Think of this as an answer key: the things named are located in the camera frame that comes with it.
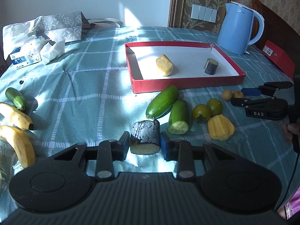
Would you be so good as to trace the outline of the person's right hand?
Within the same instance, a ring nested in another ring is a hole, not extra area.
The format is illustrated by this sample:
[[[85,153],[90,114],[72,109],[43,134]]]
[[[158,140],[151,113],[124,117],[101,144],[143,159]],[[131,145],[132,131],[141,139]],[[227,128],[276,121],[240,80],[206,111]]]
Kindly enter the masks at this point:
[[[284,131],[284,137],[288,142],[292,142],[293,135],[299,136],[299,124],[291,123],[291,124],[282,124],[282,129]]]

